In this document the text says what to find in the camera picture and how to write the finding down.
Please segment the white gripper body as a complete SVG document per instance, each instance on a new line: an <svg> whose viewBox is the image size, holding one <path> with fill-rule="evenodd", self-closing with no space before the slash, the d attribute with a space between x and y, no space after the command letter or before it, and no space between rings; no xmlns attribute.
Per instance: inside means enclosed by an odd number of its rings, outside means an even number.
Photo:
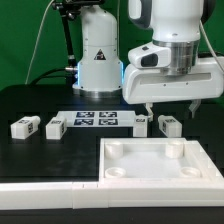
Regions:
<svg viewBox="0 0 224 224"><path fill-rule="evenodd" d="M196 44L145 44L128 53L123 97L128 104L201 100L224 92L214 58L197 58Z"/></svg>

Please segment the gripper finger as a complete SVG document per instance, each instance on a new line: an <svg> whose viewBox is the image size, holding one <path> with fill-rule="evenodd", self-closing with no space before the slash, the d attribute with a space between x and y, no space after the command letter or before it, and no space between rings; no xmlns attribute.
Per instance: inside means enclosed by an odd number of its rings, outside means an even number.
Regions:
<svg viewBox="0 0 224 224"><path fill-rule="evenodd" d="M146 108L146 110L148 112L148 120L149 120L149 122L152 122L153 119L154 119L154 113L152 111L152 107L153 107L152 103L146 103L145 104L145 108Z"/></svg>
<svg viewBox="0 0 224 224"><path fill-rule="evenodd" d="M196 113L197 109L200 107L200 105L201 105L200 99L196 99L196 100L192 101L192 103L189 106L189 110L191 111L192 117L195 117L195 113Z"/></svg>

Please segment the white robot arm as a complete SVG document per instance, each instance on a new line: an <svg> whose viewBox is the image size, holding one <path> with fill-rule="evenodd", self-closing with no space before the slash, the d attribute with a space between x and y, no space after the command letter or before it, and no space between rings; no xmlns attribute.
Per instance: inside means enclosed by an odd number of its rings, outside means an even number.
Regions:
<svg viewBox="0 0 224 224"><path fill-rule="evenodd" d="M81 9L83 57L74 92L104 98L117 93L129 104L190 100L196 111L203 99L224 92L224 57L200 58L205 37L201 18L213 0L128 0L130 20L151 29L152 40L128 53L124 66L117 53L117 21L99 6Z"/></svg>

